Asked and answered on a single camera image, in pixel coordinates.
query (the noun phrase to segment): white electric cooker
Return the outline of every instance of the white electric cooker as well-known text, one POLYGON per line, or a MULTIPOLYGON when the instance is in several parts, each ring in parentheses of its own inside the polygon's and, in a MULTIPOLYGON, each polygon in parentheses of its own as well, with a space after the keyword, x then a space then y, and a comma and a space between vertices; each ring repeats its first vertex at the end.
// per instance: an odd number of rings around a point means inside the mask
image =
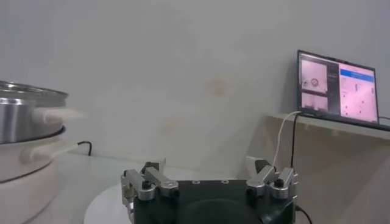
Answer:
POLYGON ((0 223, 21 224, 54 197, 52 160, 77 148, 61 140, 63 121, 83 117, 65 108, 67 96, 0 81, 0 223))

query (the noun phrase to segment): stainless steel pot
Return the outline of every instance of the stainless steel pot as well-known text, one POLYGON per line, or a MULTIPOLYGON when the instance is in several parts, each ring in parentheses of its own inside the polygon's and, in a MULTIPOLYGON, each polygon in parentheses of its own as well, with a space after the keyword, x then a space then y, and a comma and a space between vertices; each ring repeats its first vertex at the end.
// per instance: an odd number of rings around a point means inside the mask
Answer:
POLYGON ((0 144, 31 141, 59 132, 63 120, 56 113, 65 106, 67 97, 60 91, 0 81, 0 144))

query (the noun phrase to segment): white wall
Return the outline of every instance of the white wall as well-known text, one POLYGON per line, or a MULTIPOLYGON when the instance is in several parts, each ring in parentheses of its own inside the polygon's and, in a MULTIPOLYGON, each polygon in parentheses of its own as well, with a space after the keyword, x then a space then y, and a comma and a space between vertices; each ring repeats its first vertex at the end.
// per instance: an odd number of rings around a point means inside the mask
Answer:
POLYGON ((12 0, 1 78, 70 93, 94 154, 236 172, 265 111, 293 110, 296 50, 377 68, 387 0, 12 0))

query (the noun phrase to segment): white round platform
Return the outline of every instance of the white round platform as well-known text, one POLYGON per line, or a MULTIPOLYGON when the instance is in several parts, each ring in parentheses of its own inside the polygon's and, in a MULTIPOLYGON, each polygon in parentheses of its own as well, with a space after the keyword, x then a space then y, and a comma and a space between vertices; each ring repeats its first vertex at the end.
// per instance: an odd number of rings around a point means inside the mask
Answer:
POLYGON ((112 186, 99 194, 89 205, 84 224, 131 224, 122 204, 121 185, 112 186))

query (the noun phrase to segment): shelf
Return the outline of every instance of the shelf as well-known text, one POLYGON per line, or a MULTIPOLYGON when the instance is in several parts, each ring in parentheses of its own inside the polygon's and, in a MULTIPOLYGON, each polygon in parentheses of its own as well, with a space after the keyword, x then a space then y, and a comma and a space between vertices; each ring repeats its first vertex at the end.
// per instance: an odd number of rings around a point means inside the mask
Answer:
MULTIPOLYGON (((283 113, 270 113, 267 114, 268 117, 273 117, 276 119, 283 120, 287 114, 283 113)), ((288 121, 294 121, 294 116, 290 116, 288 121)), ((373 128, 360 127, 356 125, 344 124, 341 122, 335 121, 326 121, 322 119, 316 119, 312 117, 299 117, 297 123, 306 125, 305 129, 310 126, 321 127, 330 129, 332 131, 332 135, 339 135, 340 131, 351 133, 355 135, 368 136, 374 138, 388 139, 390 140, 390 131, 376 130, 373 128)))

